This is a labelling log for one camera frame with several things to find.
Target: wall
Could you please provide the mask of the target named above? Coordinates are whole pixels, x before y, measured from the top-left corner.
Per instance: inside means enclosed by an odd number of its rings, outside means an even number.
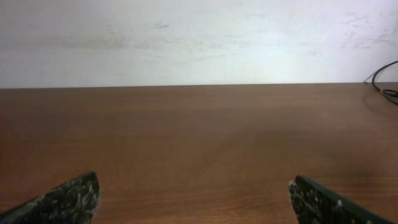
[[[2,0],[0,36],[0,88],[361,82],[398,1]]]

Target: speckled black object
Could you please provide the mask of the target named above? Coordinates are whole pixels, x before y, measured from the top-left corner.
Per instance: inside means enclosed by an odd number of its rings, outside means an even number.
[[[97,176],[89,172],[0,214],[0,224],[89,224],[99,197]]]
[[[300,224],[390,224],[332,192],[312,179],[298,175],[289,182],[290,199]]]

